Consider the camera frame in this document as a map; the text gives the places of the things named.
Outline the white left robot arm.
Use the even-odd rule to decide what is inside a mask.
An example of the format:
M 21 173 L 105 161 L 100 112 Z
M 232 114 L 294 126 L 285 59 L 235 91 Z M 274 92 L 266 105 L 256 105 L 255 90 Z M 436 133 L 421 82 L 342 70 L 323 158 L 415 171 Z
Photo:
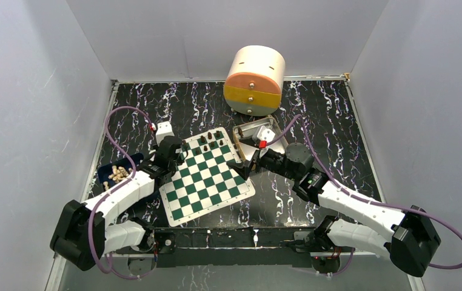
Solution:
M 104 193 L 62 209 L 50 248 L 86 271 L 104 255 L 125 247 L 148 252 L 156 247 L 154 228 L 139 218 L 120 224 L 115 219 L 131 206 L 159 192 L 184 161 L 183 141 L 165 137 L 135 173 Z

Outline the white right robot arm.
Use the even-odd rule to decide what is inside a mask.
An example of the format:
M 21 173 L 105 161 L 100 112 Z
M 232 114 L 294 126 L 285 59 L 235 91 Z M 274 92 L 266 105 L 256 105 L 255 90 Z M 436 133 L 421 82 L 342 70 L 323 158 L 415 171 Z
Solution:
M 303 201 L 354 219 L 347 222 L 325 218 L 312 235 L 323 251 L 351 247 L 371 252 L 389 258 L 408 275 L 422 277 L 441 244 L 423 209 L 417 206 L 407 210 L 390 209 L 332 180 L 319 169 L 304 144 L 289 144 L 284 153 L 258 149 L 249 160 L 231 161 L 227 165 L 243 179 L 261 169 L 281 175 L 294 182 L 292 190 Z

